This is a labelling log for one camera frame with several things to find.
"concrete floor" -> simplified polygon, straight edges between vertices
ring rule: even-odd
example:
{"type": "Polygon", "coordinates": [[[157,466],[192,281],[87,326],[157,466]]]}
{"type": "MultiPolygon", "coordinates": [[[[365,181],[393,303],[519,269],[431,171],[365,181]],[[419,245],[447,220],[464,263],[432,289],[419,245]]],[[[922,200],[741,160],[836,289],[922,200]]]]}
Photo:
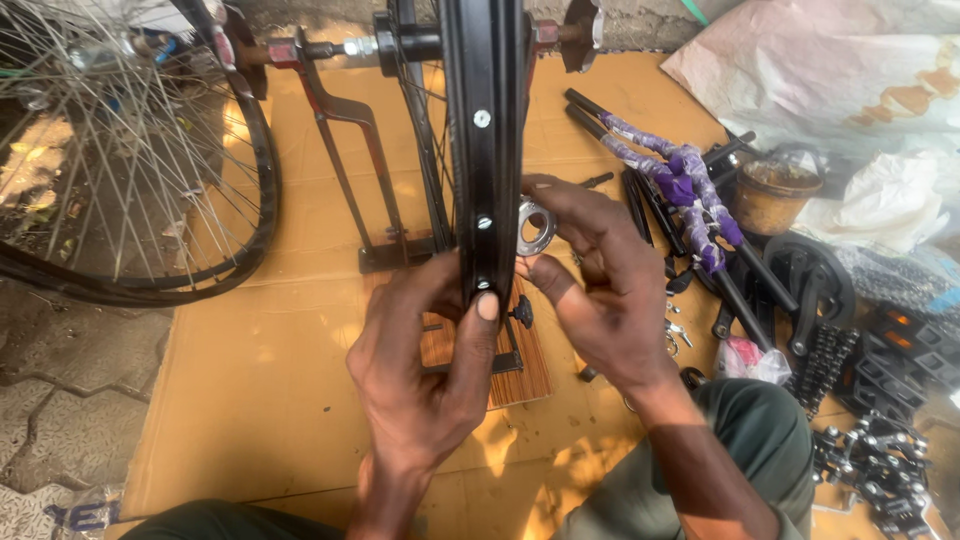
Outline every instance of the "concrete floor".
{"type": "Polygon", "coordinates": [[[51,504],[122,486],[171,316],[0,282],[0,538],[52,538],[51,504]]]}

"plastic bag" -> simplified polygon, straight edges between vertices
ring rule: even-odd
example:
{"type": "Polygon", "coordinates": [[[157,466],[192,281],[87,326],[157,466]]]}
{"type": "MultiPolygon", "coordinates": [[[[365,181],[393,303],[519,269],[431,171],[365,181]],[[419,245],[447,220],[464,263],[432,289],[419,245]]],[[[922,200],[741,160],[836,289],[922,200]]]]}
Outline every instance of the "plastic bag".
{"type": "Polygon", "coordinates": [[[888,257],[848,244],[838,246],[835,255],[859,296],[906,307],[960,335],[960,264],[950,255],[923,245],[910,255],[888,257]]]}
{"type": "Polygon", "coordinates": [[[715,379],[757,379],[783,384],[790,373],[783,353],[777,349],[762,353],[756,343],[735,335],[720,342],[713,362],[715,379]]]}
{"type": "Polygon", "coordinates": [[[60,528],[60,540],[102,540],[107,526],[117,523],[123,484],[99,485],[75,491],[43,508],[60,528]]]}

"purple protective wrap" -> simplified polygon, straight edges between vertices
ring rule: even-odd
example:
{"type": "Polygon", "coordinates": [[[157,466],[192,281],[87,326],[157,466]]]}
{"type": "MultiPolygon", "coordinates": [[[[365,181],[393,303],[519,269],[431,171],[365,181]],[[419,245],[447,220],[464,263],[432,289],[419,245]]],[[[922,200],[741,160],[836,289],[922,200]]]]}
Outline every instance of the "purple protective wrap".
{"type": "Polygon", "coordinates": [[[684,171],[690,175],[693,181],[693,190],[700,196],[704,203],[704,209],[710,214],[720,226],[720,235],[724,237],[732,246],[738,246],[743,243],[743,233],[736,225],[736,220],[730,215],[730,211],[720,201],[717,190],[710,181],[707,174],[707,166],[704,165],[704,159],[700,157],[700,149],[696,146],[685,144],[670,156],[671,163],[677,156],[684,161],[684,171]]]}
{"type": "Polygon", "coordinates": [[[680,209],[680,216],[686,223],[686,229],[690,234],[690,247],[696,254],[694,259],[699,258],[701,266],[707,273],[713,275],[713,272],[724,268],[723,250],[720,246],[710,241],[707,236],[707,224],[704,223],[704,207],[697,201],[691,207],[680,209]]]}
{"type": "Polygon", "coordinates": [[[673,150],[677,147],[674,143],[661,136],[638,130],[623,118],[614,116],[609,112],[601,113],[600,121],[603,122],[603,125],[607,126],[608,130],[615,134],[622,136],[634,144],[649,148],[665,158],[669,158],[669,155],[673,154],[673,150]]]}
{"type": "Polygon", "coordinates": [[[615,156],[623,160],[627,166],[647,176],[655,177],[658,174],[671,174],[670,169],[667,168],[663,161],[634,152],[627,146],[627,143],[613,135],[603,135],[603,137],[600,138],[600,142],[602,142],[608,150],[613,152],[615,156]]]}
{"type": "Polygon", "coordinates": [[[693,192],[693,182],[686,174],[673,176],[672,173],[661,173],[654,177],[654,182],[660,187],[663,196],[677,208],[692,207],[697,200],[697,195],[693,192]]]}

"bolt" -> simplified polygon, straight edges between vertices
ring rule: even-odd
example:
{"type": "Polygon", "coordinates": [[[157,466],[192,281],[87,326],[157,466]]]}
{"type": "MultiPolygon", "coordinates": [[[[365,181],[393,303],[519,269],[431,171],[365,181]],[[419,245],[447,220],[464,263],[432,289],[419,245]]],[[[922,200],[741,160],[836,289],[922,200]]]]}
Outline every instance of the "bolt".
{"type": "Polygon", "coordinates": [[[490,113],[485,109],[478,110],[473,114],[473,125],[478,128],[486,128],[490,125],[490,113]]]}

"wooden board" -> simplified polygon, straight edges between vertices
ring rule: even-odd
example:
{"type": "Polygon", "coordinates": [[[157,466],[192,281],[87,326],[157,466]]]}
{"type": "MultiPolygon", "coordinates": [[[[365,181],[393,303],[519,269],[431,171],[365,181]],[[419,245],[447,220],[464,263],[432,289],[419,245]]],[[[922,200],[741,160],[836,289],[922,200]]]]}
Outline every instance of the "wooden board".
{"type": "MultiPolygon", "coordinates": [[[[367,300],[373,290],[381,284],[390,282],[393,272],[376,272],[364,276],[364,295],[367,300]]],[[[524,291],[523,278],[514,276],[514,288],[510,293],[510,309],[519,302],[524,291]]],[[[523,361],[523,369],[497,373],[492,376],[490,398],[487,401],[487,410],[493,410],[507,405],[520,404],[545,398],[553,395],[553,384],[543,359],[543,349],[540,347],[540,337],[537,335],[536,313],[534,324],[530,330],[523,328],[515,319],[508,318],[514,330],[517,348],[523,361]]],[[[453,343],[456,338],[456,326],[449,319],[436,313],[424,313],[423,325],[442,325],[442,328],[425,331],[420,341],[420,361],[423,366],[437,366],[448,364],[453,359],[453,343]]],[[[509,353],[513,348],[506,330],[501,330],[496,340],[496,351],[509,353]]]]}

